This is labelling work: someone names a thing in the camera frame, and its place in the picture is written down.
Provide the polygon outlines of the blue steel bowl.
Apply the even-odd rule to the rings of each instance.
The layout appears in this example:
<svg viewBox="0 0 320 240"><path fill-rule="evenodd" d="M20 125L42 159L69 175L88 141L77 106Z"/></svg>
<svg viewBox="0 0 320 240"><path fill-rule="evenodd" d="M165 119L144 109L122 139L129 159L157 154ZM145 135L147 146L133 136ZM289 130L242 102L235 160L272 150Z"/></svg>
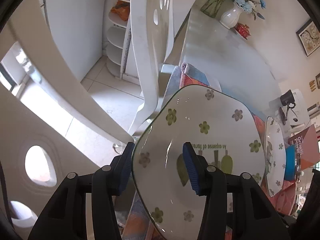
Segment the blue steel bowl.
<svg viewBox="0 0 320 240"><path fill-rule="evenodd" d="M295 145L290 145L286 149L286 166L284 179L298 182L301 174L300 154Z"/></svg>

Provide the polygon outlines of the white chair near left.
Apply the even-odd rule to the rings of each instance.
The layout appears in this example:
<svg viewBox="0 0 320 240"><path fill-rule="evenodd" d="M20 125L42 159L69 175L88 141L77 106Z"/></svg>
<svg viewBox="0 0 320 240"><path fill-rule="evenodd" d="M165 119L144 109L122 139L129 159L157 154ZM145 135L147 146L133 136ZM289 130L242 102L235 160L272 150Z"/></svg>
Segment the white chair near left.
<svg viewBox="0 0 320 240"><path fill-rule="evenodd" d="M111 141L72 117L34 81L22 93L1 94L1 161L22 238L69 172L92 173L115 156Z"/></svg>

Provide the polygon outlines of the white chair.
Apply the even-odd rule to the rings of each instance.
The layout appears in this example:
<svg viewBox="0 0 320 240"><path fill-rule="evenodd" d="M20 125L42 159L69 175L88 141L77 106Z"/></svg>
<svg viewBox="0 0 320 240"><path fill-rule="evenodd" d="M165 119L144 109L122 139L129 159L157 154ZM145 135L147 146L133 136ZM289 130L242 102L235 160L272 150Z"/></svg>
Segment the white chair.
<svg viewBox="0 0 320 240"><path fill-rule="evenodd" d="M174 0L131 0L131 41L144 102L129 128L134 134L156 111L159 70L174 46Z"/></svg>
<svg viewBox="0 0 320 240"><path fill-rule="evenodd" d="M1 161L22 238L69 172L92 173L115 156L111 141L72 117L34 81L22 93L1 94Z"/></svg>

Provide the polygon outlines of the maroon orange book box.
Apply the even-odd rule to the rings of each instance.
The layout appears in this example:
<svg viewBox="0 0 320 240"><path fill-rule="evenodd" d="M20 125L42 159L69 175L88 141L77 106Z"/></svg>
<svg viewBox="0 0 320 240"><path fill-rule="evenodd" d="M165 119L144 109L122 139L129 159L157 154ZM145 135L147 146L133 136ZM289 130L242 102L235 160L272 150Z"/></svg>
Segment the maroon orange book box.
<svg viewBox="0 0 320 240"><path fill-rule="evenodd" d="M288 143L295 145L296 152L300 155L301 170L319 162L318 138L314 125L290 137Z"/></svg>

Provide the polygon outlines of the black mug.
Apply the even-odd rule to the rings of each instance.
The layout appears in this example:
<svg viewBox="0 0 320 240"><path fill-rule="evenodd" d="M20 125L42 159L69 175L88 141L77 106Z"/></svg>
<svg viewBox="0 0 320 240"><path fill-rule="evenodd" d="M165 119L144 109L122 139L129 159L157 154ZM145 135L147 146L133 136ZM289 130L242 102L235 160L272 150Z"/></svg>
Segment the black mug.
<svg viewBox="0 0 320 240"><path fill-rule="evenodd" d="M290 89L280 96L280 101L282 106L286 106L289 108L295 108L296 106L295 98L293 96L292 90Z"/></svg>

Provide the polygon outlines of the red teapot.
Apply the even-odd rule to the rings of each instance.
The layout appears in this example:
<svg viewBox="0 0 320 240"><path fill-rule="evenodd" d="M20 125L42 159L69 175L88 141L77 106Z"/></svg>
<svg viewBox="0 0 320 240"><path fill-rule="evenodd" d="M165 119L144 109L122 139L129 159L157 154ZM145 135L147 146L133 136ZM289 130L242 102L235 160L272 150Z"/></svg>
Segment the red teapot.
<svg viewBox="0 0 320 240"><path fill-rule="evenodd" d="M249 26L247 26L246 24L237 23L237 25L234 27L234 29L244 39L247 39L251 35L249 32Z"/></svg>

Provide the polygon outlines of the white corner shelf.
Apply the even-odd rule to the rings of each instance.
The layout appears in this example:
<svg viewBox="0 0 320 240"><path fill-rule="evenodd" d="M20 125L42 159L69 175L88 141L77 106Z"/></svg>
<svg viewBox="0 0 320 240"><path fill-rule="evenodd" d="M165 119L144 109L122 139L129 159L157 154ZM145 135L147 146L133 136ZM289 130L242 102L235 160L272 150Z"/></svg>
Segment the white corner shelf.
<svg viewBox="0 0 320 240"><path fill-rule="evenodd" d="M103 22L103 54L107 70L123 78L130 45L130 0L105 0Z"/></svg>

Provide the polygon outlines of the white flower vase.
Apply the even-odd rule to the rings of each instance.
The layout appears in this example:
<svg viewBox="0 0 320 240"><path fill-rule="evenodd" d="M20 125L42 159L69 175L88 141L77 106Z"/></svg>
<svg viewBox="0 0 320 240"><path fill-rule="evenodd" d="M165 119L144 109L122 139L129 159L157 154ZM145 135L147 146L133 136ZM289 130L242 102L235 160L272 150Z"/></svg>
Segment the white flower vase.
<svg viewBox="0 0 320 240"><path fill-rule="evenodd" d="M234 3L233 8L224 12L219 22L227 29L231 29L236 26L240 15L244 12L243 8Z"/></svg>

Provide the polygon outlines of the white chair far left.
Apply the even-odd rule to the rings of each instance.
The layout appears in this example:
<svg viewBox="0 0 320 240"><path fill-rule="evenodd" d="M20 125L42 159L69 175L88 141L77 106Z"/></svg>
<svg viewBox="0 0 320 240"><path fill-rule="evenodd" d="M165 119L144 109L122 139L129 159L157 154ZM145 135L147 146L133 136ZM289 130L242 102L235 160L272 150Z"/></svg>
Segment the white chair far left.
<svg viewBox="0 0 320 240"><path fill-rule="evenodd" d="M134 134L156 111L159 70L174 46L174 0L131 0L131 41L144 102L129 128Z"/></svg>

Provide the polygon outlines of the tall framed wall picture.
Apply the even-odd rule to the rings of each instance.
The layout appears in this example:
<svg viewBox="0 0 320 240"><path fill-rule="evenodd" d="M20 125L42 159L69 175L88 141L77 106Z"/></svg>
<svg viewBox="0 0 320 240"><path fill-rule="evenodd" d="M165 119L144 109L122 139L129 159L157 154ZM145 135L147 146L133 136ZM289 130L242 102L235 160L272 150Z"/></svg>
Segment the tall framed wall picture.
<svg viewBox="0 0 320 240"><path fill-rule="evenodd" d="M314 51L316 51L319 44L319 31L312 21L309 19L297 32L296 32L305 54L309 57Z"/></svg>

